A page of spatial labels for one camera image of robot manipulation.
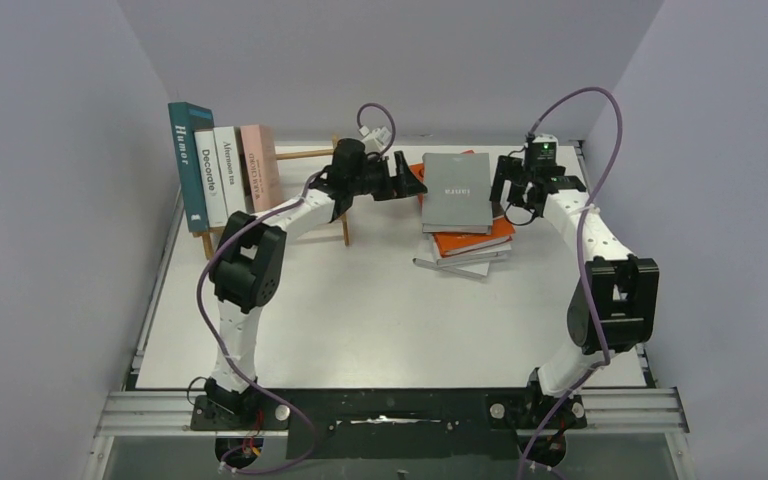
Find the orange book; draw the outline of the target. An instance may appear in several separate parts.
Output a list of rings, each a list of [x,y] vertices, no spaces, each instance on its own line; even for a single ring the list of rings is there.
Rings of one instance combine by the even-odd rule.
[[[476,153],[467,151],[465,153],[447,153],[447,154],[466,154]],[[411,170],[423,182],[423,160],[421,163],[413,165]],[[422,205],[422,196],[419,197],[420,211]],[[468,234],[468,233],[425,233],[430,236],[433,247],[436,248],[437,257],[448,259],[462,257],[477,251],[493,248],[503,245],[513,240],[515,227],[507,220],[501,211],[501,207],[491,203],[493,213],[492,230],[489,234]]]

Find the pink book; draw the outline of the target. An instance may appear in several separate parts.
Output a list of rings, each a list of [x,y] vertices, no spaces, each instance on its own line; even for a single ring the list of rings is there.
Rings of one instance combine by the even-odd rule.
[[[255,212],[284,202],[273,129],[266,125],[240,127],[245,167]]]

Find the white Afternoon tea book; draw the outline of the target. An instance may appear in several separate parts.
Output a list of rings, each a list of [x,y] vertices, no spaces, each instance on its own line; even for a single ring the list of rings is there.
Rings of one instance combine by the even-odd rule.
[[[252,197],[240,130],[234,126],[215,127],[214,137],[228,215],[237,211],[252,213]]]

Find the white Decorate Furniture book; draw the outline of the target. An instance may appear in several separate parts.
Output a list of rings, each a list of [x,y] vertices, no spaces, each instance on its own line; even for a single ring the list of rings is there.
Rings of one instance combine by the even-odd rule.
[[[194,132],[196,149],[205,198],[208,225],[210,228],[224,227],[228,213],[225,203],[221,171],[212,129]]]

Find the teal Humor book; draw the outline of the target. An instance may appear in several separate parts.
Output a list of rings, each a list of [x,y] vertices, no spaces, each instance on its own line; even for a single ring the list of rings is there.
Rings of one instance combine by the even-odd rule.
[[[206,232],[209,223],[194,132],[212,129],[214,116],[210,109],[183,101],[170,102],[167,108],[187,227],[191,233]]]

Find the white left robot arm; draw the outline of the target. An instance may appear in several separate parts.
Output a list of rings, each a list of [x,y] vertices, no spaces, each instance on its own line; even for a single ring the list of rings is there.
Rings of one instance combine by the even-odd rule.
[[[208,400],[243,416],[254,413],[262,397],[276,397],[258,385],[254,354],[260,317],[278,290],[289,241],[336,221],[358,196],[390,201],[426,191],[402,152],[387,157],[367,151],[359,140],[341,139],[331,162],[312,174],[298,195],[264,212],[232,214],[196,290],[205,315],[203,289],[212,284],[220,313],[219,322],[205,322],[217,343],[216,364],[205,384]]]

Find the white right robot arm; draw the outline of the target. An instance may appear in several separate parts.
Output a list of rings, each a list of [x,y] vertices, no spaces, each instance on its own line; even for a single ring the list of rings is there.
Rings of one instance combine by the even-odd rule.
[[[584,182],[557,162],[556,142],[528,144],[498,158],[490,199],[547,221],[576,256],[579,280],[567,309],[569,335],[535,371],[539,389],[522,400],[532,425],[550,425],[561,399],[618,354],[650,340],[660,279],[657,263],[634,254],[603,221]]]

